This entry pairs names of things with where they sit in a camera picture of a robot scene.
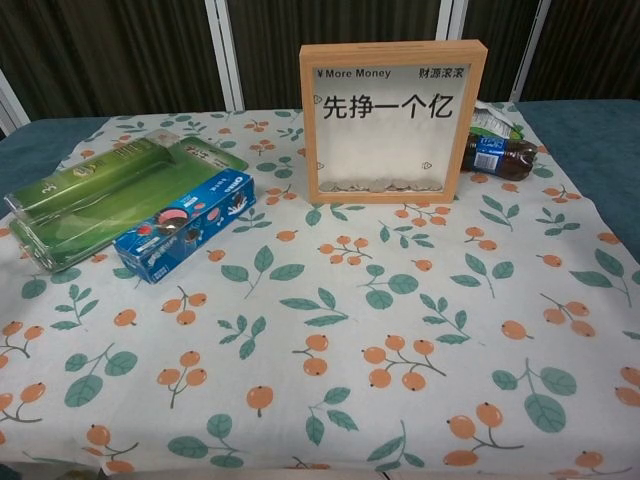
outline tablecloth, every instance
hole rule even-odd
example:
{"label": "tablecloth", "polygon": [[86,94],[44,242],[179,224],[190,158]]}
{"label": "tablecloth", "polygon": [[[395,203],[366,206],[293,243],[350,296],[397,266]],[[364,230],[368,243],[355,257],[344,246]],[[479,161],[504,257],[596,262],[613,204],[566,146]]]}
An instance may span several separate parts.
{"label": "tablecloth", "polygon": [[544,146],[451,205],[310,205],[292,110],[116,117],[63,166],[158,127],[258,202],[157,285],[0,230],[0,460],[637,476],[640,267]]}

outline green leaf print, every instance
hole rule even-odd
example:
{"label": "green leaf print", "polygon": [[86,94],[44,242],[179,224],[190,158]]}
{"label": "green leaf print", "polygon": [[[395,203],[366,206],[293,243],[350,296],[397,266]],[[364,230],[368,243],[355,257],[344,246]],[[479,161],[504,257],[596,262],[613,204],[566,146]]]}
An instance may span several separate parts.
{"label": "green leaf print", "polygon": [[216,438],[226,438],[231,433],[233,422],[229,415],[214,415],[207,422],[207,432]]}
{"label": "green leaf print", "polygon": [[307,418],[307,437],[316,445],[320,445],[322,437],[324,436],[324,424],[320,419],[314,415]]}
{"label": "green leaf print", "polygon": [[327,410],[327,416],[332,423],[344,428],[347,431],[358,430],[358,426],[353,419],[346,413],[340,410]]}
{"label": "green leaf print", "polygon": [[51,275],[51,283],[61,284],[72,282],[80,276],[82,272],[77,268],[68,268],[62,272],[54,273]]}
{"label": "green leaf print", "polygon": [[88,359],[83,353],[76,353],[67,359],[65,370],[68,372],[80,371],[86,365],[92,364],[89,373],[73,382],[67,390],[64,397],[64,403],[67,407],[77,408],[86,405],[100,393],[104,382],[101,377],[94,374],[94,371],[103,359],[107,360],[105,373],[109,376],[125,375],[133,369],[138,358],[131,352],[119,352],[113,357],[109,357],[109,350],[113,345],[112,343],[100,355],[92,359]]}
{"label": "green leaf print", "polygon": [[210,446],[211,439],[204,443],[197,437],[182,436],[171,440],[167,448],[175,455],[195,459],[206,457],[209,454],[209,450],[214,450],[217,453],[223,451],[226,452],[226,455],[214,455],[209,459],[209,462],[222,468],[241,467],[244,465],[244,461],[234,455],[239,453],[240,450],[233,448],[225,440],[231,434],[232,426],[233,422],[229,415],[213,415],[207,421],[207,432],[220,442],[220,446]]}
{"label": "green leaf print", "polygon": [[322,302],[331,310],[336,308],[336,298],[331,294],[331,292],[324,288],[318,288],[318,296],[320,297],[320,300],[322,300]]}
{"label": "green leaf print", "polygon": [[467,253],[464,256],[464,259],[467,262],[467,265],[469,266],[469,268],[474,272],[476,272],[477,274],[479,275],[487,274],[487,268],[484,266],[484,263],[482,263],[482,261],[479,258],[476,258],[473,255],[470,255]]}
{"label": "green leaf print", "polygon": [[569,272],[574,278],[589,287],[611,288],[613,285],[607,277],[598,272]]}
{"label": "green leaf print", "polygon": [[540,379],[544,386],[556,395],[573,395],[576,393],[575,378],[564,370],[545,367],[540,371]]}
{"label": "green leaf print", "polygon": [[404,454],[404,459],[407,461],[409,465],[413,465],[414,467],[422,468],[424,467],[424,462],[420,457],[412,455],[410,453]]}
{"label": "green leaf print", "polygon": [[102,390],[102,378],[86,375],[71,384],[64,397],[67,407],[81,407],[93,400]]}
{"label": "green leaf print", "polygon": [[210,462],[212,465],[222,468],[240,468],[244,465],[244,460],[233,455],[216,455],[211,457]]}
{"label": "green leaf print", "polygon": [[265,245],[258,250],[256,258],[253,260],[253,266],[258,272],[263,273],[268,270],[271,265],[273,265],[273,253],[271,249]]}
{"label": "green leaf print", "polygon": [[280,300],[280,303],[295,310],[326,310],[328,312],[335,313],[336,315],[322,315],[319,317],[311,318],[304,323],[312,327],[324,327],[327,325],[333,325],[334,323],[341,322],[349,318],[346,313],[336,310],[336,298],[331,292],[324,288],[318,288],[318,297],[326,307],[321,306],[319,303],[306,298],[285,298]]}
{"label": "green leaf print", "polygon": [[479,287],[482,285],[477,278],[472,277],[471,275],[454,275],[450,278],[463,287]]}
{"label": "green leaf print", "polygon": [[118,352],[109,358],[104,368],[104,373],[110,377],[126,375],[138,363],[138,357],[131,352]]}
{"label": "green leaf print", "polygon": [[520,380],[526,378],[526,382],[522,383],[528,384],[531,391],[524,401],[524,409],[529,419],[545,433],[558,433],[566,426],[564,408],[557,400],[536,391],[536,377],[556,395],[573,395],[577,390],[571,374],[554,367],[545,367],[538,374],[529,367],[528,358],[525,359],[525,371],[518,378],[505,370],[496,370],[492,374],[494,383],[502,390],[516,390],[520,386]]}
{"label": "green leaf print", "polygon": [[271,272],[269,278],[271,280],[279,280],[281,282],[286,282],[288,280],[293,280],[298,277],[304,271],[304,265],[299,264],[290,264],[283,265],[282,267],[278,267]]}
{"label": "green leaf print", "polygon": [[614,277],[622,278],[624,276],[624,267],[622,264],[614,257],[609,255],[608,253],[596,248],[596,260],[598,264],[605,270],[607,273],[613,275]]}
{"label": "green leaf print", "polygon": [[366,299],[376,310],[384,310],[393,304],[393,297],[384,290],[371,290],[367,292]]}
{"label": "green leaf print", "polygon": [[204,458],[209,453],[209,448],[196,437],[174,438],[167,448],[171,453],[186,458]]}
{"label": "green leaf print", "polygon": [[249,280],[249,272],[244,267],[238,267],[234,265],[223,265],[222,275],[228,278],[232,282],[246,282]]}
{"label": "green leaf print", "polygon": [[20,295],[25,300],[31,300],[33,298],[39,297],[44,293],[47,289],[47,282],[41,280],[39,278],[33,278],[33,280],[29,280],[22,286],[22,291]]}
{"label": "green leaf print", "polygon": [[404,426],[404,421],[400,420],[400,425],[402,426],[402,436],[396,437],[388,442],[384,443],[380,447],[376,448],[371,455],[367,458],[368,462],[375,462],[378,460],[382,460],[386,458],[396,451],[400,450],[397,458],[391,462],[383,463],[382,465],[378,465],[375,470],[377,472],[386,472],[389,470],[394,470],[399,468],[401,464],[401,460],[404,458],[405,461],[414,467],[422,468],[424,467],[424,461],[418,457],[417,455],[413,455],[411,453],[405,452],[405,448],[407,447],[407,433]]}
{"label": "green leaf print", "polygon": [[515,390],[518,387],[518,379],[506,370],[496,370],[491,374],[491,378],[501,390]]}
{"label": "green leaf print", "polygon": [[71,355],[66,363],[64,364],[64,369],[67,372],[77,372],[82,367],[84,367],[89,361],[89,357],[87,357],[84,353],[76,353],[75,355]]}
{"label": "green leaf print", "polygon": [[344,402],[351,393],[351,390],[345,387],[336,387],[329,390],[324,396],[324,403],[328,405],[338,405]]}
{"label": "green leaf print", "polygon": [[558,433],[567,423],[562,405],[546,395],[532,393],[525,400],[524,408],[533,424],[545,433]]}

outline plastic bottle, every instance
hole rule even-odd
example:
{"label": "plastic bottle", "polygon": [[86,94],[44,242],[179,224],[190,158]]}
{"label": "plastic bottle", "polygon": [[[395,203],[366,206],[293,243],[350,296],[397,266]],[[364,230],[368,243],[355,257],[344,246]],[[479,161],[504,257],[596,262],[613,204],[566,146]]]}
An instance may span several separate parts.
{"label": "plastic bottle", "polygon": [[467,139],[462,168],[518,181],[529,175],[537,151],[537,147],[526,140],[483,137],[472,133]]}

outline green snack bag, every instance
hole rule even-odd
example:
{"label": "green snack bag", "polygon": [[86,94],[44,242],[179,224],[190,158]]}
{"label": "green snack bag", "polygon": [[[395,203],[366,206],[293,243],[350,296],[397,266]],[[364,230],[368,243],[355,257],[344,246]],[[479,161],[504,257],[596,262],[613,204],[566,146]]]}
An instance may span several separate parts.
{"label": "green snack bag", "polygon": [[[7,195],[18,217],[11,230],[45,270],[63,270],[221,170],[246,169],[200,139],[178,140],[155,131]],[[216,162],[187,146],[215,153]]]}

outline oreo cookie image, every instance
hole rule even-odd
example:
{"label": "oreo cookie image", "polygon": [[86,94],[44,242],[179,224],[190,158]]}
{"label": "oreo cookie image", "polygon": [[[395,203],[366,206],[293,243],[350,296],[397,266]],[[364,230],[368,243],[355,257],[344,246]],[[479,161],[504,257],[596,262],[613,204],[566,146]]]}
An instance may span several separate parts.
{"label": "oreo cookie image", "polygon": [[155,223],[158,232],[162,235],[171,235],[189,222],[189,214],[181,208],[167,208],[158,212]]}

